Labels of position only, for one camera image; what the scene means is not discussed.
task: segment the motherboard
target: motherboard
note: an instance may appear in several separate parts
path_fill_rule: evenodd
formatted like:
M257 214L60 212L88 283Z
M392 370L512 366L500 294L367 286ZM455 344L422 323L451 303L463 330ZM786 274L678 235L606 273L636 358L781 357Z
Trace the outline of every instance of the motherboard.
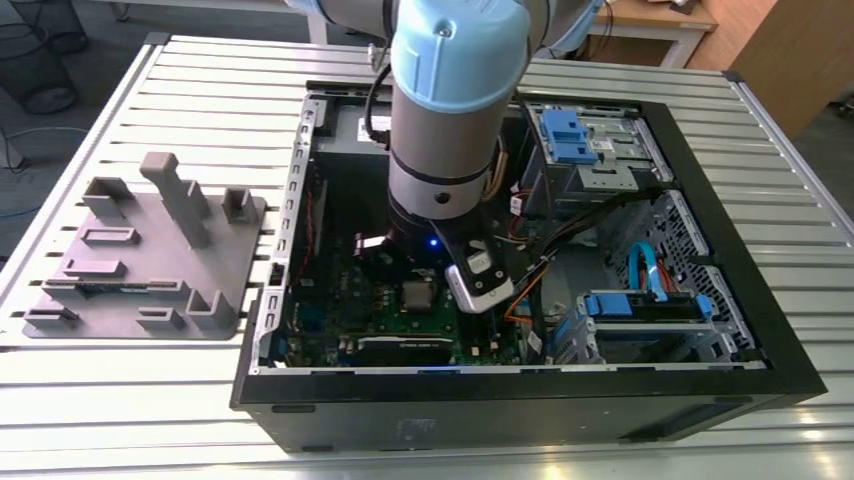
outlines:
M515 328L459 311L440 272L416 268L390 283L366 275L338 239L295 288L280 354L292 366L511 365Z

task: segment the gray floor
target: gray floor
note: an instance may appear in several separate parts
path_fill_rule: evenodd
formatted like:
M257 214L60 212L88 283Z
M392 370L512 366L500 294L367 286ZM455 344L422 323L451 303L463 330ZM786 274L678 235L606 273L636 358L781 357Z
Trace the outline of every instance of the gray floor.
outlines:
M89 48L65 58L80 101L67 112L31 116L0 92L0 125L9 133L41 126L88 128L151 31L291 42L308 40L306 21L294 15L133 5L131 21L116 23L107 4L77 1L76 7L91 38ZM0 0L0 23L13 21L16 16ZM348 36L335 28L330 40L336 44L367 44L366 38ZM0 256L11 254L33 217L29 214L3 218L3 214L41 204L80 140L81 135L73 132L33 134L15 140L16 148L29 159L29 168L20 175L0 169ZM827 110L795 144L849 215L854 214L854 190L847 188L854 182L854 119L838 119Z

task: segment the metal table surface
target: metal table surface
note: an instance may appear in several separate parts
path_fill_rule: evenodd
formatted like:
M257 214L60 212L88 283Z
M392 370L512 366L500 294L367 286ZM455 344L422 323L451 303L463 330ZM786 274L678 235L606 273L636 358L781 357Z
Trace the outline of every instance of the metal table surface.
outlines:
M33 282L59 267L95 175L151 191L137 163L168 150L205 192L244 185L279 205L306 81L371 77L356 48L177 36L143 47L0 273L0 475L853 478L854 229L750 92L714 72L536 61L522 88L670 105L830 388L798 407L667 445L288 456L228 409L241 334L223 342L23 336L20 312L41 295ZM277 219L268 209L259 255Z

